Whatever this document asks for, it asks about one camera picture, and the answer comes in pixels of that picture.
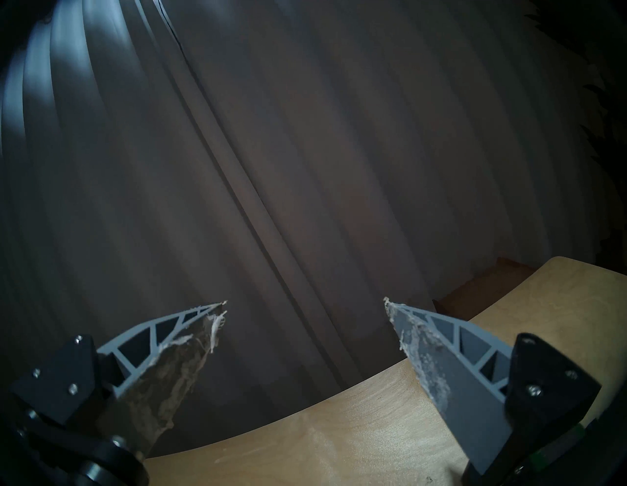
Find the light wood surface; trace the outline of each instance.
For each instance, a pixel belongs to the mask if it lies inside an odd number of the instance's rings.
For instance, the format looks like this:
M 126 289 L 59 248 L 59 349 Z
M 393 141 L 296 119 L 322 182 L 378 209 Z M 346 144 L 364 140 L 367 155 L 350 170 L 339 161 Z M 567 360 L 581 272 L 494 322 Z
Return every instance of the light wood surface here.
M 474 323 L 513 345 L 533 332 L 611 401 L 627 369 L 627 277 L 553 258 Z M 153 458 L 151 486 L 210 484 L 456 485 L 466 456 L 404 360 L 319 404 L 206 447 Z

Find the frayed material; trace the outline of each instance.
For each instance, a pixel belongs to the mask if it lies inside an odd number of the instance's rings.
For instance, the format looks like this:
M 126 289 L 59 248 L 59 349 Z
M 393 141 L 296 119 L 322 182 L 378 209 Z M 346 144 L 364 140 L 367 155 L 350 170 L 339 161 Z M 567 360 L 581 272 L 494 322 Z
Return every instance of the frayed material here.
M 211 354 L 213 354 L 213 349 L 218 345 L 218 330 L 224 326 L 225 314 L 226 311 L 220 315 L 207 316 L 207 319 L 211 322 L 211 338 L 209 340 L 209 352 Z

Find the metal screw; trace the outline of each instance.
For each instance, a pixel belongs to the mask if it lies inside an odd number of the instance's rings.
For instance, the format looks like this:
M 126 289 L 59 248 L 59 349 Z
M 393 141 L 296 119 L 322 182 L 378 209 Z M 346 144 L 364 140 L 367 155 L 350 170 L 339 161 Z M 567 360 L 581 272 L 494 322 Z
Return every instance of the metal screw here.
M 527 393 L 531 396 L 540 396 L 542 394 L 542 388 L 538 385 L 527 385 Z

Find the curtain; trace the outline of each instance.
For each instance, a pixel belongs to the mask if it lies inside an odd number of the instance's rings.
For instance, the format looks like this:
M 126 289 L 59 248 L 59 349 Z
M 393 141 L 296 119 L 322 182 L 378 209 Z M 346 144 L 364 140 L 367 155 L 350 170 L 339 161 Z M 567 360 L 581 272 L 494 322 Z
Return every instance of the curtain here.
M 591 115 L 531 12 L 60 0 L 0 82 L 4 381 L 227 300 L 172 453 L 399 361 L 385 296 L 432 310 L 498 256 L 592 262 Z

